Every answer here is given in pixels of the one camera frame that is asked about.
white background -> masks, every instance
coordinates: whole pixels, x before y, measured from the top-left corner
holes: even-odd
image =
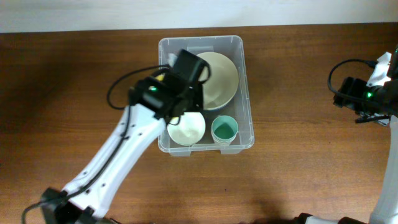
[[[1,0],[0,32],[398,21],[398,0]]]

clear plastic container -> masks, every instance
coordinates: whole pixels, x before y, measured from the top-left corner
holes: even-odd
[[[254,131],[251,118],[248,81],[244,64],[243,41],[236,35],[214,37],[179,37],[164,38],[159,42],[159,65],[169,62],[169,54],[177,55],[185,49],[195,55],[203,52],[216,52],[233,61],[239,73],[239,86],[234,98],[223,108],[204,111],[206,131],[203,138],[192,146],[181,146],[175,143],[165,130],[158,137],[160,150],[172,156],[189,156],[192,151],[220,150],[222,154],[237,154],[254,144]],[[214,143],[211,136],[211,123],[219,115],[228,115],[238,122],[239,131],[229,146]]]

wood grain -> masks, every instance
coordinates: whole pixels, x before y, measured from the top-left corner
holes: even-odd
[[[0,35],[0,223],[52,186],[61,189],[95,155],[121,112],[106,91],[123,73],[157,64],[164,37],[236,34],[244,41],[256,142],[238,155],[171,157],[153,143],[115,196],[123,223],[239,223],[301,212],[366,222],[382,186],[389,128],[355,125],[333,106],[326,78],[348,58],[377,59],[398,24],[117,30]],[[347,65],[344,77],[366,79]],[[123,83],[114,94],[122,105]],[[40,211],[29,223],[42,223]]]

wooden table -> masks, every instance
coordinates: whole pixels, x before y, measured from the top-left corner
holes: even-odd
[[[117,192],[109,217],[123,223],[239,223],[293,218],[368,221],[382,186],[389,128],[355,125],[333,106],[326,79],[349,58],[377,59],[398,43],[398,24],[235,27],[1,34],[0,223],[90,161],[119,121],[105,100],[120,75],[158,63],[164,37],[236,34],[244,54],[256,142],[238,155],[172,157],[154,142]],[[350,64],[335,74],[369,78]],[[119,86],[114,101],[145,74]],[[40,210],[28,215],[41,223]]]

green cup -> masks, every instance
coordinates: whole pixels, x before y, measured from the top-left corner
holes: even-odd
[[[211,136],[215,143],[230,145],[238,133],[238,123],[230,116],[219,116],[211,124]]]

